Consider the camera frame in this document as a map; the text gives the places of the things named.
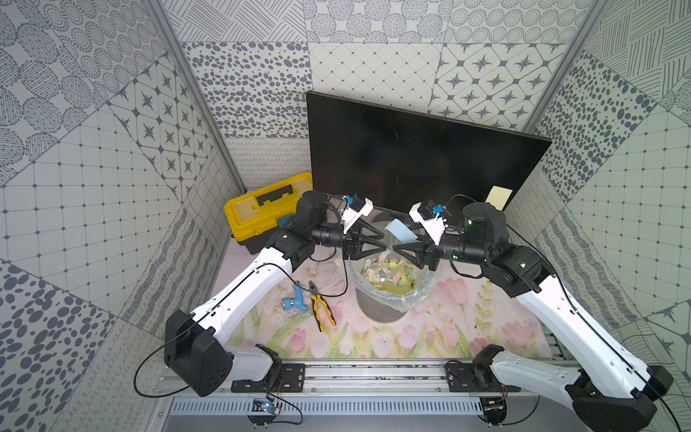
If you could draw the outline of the yellow sticky note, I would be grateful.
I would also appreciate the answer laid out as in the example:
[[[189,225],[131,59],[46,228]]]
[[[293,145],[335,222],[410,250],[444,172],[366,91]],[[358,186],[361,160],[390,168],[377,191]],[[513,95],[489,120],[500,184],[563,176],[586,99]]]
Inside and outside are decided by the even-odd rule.
[[[489,191],[489,194],[487,195],[487,198],[485,199],[485,202],[491,204],[497,210],[503,211],[506,208],[512,194],[512,189],[493,185]]]

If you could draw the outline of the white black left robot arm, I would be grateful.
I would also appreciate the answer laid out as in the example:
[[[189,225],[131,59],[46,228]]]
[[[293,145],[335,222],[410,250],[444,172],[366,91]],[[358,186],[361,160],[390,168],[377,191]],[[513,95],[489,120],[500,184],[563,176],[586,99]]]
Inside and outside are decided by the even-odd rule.
[[[208,396],[226,381],[261,390],[279,382],[282,359],[275,351],[262,345],[225,345],[244,317],[272,288],[291,278],[316,246],[333,247],[347,260],[385,250],[383,234],[366,221],[374,210],[372,201],[358,196],[344,196],[343,201],[345,209],[336,212],[327,194],[304,193],[294,214],[238,277],[193,311],[176,311],[168,318],[164,363],[197,395]],[[331,212],[335,221],[329,221]]]

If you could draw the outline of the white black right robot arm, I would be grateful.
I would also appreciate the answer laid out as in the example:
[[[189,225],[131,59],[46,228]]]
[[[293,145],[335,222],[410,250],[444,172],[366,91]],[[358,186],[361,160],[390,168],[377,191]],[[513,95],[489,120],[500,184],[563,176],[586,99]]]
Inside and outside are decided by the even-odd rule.
[[[648,365],[617,342],[567,290],[551,263],[534,248],[509,239],[504,212],[469,203],[462,223],[448,228],[446,208],[417,203],[410,226],[386,228],[392,250],[412,265],[434,270],[441,260],[477,265],[480,275],[517,300],[575,357],[560,368],[489,344],[473,358],[478,384],[518,387],[572,410],[593,431],[641,431],[674,379],[662,365]]]

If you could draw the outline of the blue sticky note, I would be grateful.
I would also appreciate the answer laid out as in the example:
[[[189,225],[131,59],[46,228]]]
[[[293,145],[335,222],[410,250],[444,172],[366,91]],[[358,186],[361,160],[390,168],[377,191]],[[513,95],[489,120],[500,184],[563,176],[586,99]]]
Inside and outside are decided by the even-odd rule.
[[[384,229],[392,234],[401,244],[417,241],[417,234],[398,219],[390,221]]]

